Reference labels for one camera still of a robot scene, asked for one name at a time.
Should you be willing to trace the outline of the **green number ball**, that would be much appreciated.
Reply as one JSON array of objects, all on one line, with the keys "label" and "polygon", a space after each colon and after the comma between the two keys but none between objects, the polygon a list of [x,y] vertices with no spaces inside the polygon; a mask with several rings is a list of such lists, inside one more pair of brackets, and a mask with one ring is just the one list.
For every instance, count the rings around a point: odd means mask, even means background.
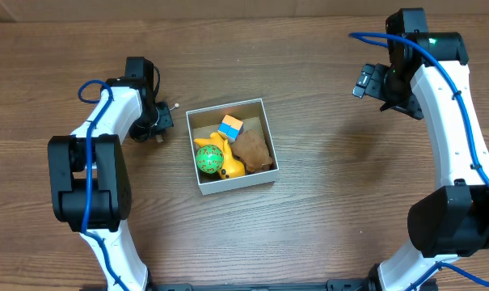
[{"label": "green number ball", "polygon": [[199,170],[214,174],[222,169],[224,156],[216,145],[205,145],[197,150],[195,160]]}]

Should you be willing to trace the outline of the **colourful puzzle cube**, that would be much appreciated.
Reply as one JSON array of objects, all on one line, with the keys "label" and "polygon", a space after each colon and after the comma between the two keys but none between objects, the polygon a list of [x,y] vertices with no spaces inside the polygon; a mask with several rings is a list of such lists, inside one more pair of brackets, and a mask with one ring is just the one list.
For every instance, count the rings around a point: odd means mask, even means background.
[{"label": "colourful puzzle cube", "polygon": [[228,140],[229,143],[234,143],[243,132],[243,122],[233,116],[225,115],[217,132]]}]

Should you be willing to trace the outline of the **white cardboard box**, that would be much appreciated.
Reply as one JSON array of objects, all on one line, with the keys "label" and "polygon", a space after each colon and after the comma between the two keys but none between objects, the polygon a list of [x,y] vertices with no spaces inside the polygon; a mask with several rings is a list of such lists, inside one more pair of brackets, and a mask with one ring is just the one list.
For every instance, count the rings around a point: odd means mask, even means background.
[{"label": "white cardboard box", "polygon": [[244,129],[256,129],[263,134],[268,153],[272,157],[272,165],[269,171],[226,181],[221,178],[212,178],[200,171],[197,165],[194,165],[193,169],[196,174],[197,185],[205,196],[262,183],[274,183],[280,170],[262,99],[249,99],[186,111],[192,158],[195,158],[198,148],[194,143],[194,139],[196,137],[208,137],[210,133],[215,132],[226,114],[242,120]]}]

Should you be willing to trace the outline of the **white wooden rattle drum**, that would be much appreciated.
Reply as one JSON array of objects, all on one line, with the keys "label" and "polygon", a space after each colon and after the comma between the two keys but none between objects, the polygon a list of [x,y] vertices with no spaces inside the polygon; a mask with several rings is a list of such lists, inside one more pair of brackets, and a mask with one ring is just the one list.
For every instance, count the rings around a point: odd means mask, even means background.
[{"label": "white wooden rattle drum", "polygon": [[166,102],[159,102],[156,108],[158,109],[158,120],[156,123],[155,139],[157,142],[163,142],[162,135],[166,132],[166,129],[174,126],[171,112],[178,109],[179,104],[175,103],[172,108],[169,108]]}]

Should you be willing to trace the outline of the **brown plush hamster toy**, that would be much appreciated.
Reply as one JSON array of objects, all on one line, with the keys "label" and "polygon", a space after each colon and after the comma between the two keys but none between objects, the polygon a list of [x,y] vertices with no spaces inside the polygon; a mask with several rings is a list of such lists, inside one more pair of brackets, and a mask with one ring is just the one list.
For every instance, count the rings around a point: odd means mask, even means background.
[{"label": "brown plush hamster toy", "polygon": [[257,130],[249,129],[240,134],[231,149],[248,172],[258,173],[271,169],[272,157],[263,136]]}]

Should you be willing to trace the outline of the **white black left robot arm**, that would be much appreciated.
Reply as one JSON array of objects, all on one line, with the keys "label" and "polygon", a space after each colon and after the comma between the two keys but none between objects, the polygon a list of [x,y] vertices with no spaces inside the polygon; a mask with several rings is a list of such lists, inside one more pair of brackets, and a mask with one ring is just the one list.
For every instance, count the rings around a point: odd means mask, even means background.
[{"label": "white black left robot arm", "polygon": [[107,290],[155,290],[129,231],[132,191],[122,144],[144,142],[173,125],[171,110],[156,100],[158,68],[128,57],[124,75],[98,81],[99,98],[86,121],[48,142],[53,212],[94,252]]}]

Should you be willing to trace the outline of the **orange rubber animal toy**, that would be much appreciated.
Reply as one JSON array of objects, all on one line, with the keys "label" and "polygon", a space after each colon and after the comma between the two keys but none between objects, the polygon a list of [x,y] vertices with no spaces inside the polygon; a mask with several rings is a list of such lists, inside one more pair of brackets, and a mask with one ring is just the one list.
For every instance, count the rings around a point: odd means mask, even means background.
[{"label": "orange rubber animal toy", "polygon": [[222,151],[224,163],[222,169],[216,172],[221,179],[233,179],[246,174],[243,163],[233,156],[230,143],[219,133],[211,133],[209,138],[195,138],[194,143],[199,149],[206,145],[215,145]]}]

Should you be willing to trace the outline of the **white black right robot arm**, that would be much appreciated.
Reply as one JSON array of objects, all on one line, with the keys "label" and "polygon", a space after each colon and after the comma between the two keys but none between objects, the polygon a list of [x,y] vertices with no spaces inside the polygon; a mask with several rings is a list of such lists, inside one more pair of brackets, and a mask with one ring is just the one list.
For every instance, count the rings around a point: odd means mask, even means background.
[{"label": "white black right robot arm", "polygon": [[388,65],[367,64],[352,93],[424,120],[435,163],[433,193],[411,206],[408,240],[362,280],[329,289],[434,290],[434,275],[489,248],[489,151],[470,93],[468,54],[456,32],[430,32],[424,10],[403,8],[383,33],[355,38],[388,50]]}]

